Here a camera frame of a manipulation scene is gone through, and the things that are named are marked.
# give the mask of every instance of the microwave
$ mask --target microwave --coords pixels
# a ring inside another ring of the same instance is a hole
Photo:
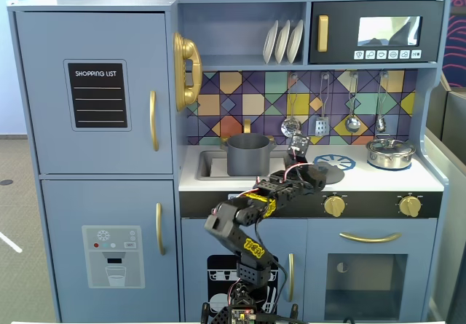
[[[436,62],[444,1],[312,3],[309,64]]]

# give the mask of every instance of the microwave screen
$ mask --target microwave screen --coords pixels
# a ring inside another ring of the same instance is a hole
[[[417,46],[421,17],[361,17],[358,46]]]

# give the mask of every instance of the sink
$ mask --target sink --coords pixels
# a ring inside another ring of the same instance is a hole
[[[270,172],[285,169],[286,151],[272,151],[270,153]],[[226,152],[225,151],[203,151],[199,156],[196,179],[201,181],[253,181],[254,176],[228,176],[226,173]]]

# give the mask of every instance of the floor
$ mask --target floor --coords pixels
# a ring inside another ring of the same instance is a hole
[[[55,323],[47,261],[27,140],[0,140],[0,323]]]

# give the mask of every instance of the pot lid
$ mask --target pot lid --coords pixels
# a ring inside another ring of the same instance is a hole
[[[410,155],[416,151],[414,146],[407,142],[387,138],[370,141],[367,143],[366,147],[369,151],[390,156]]]

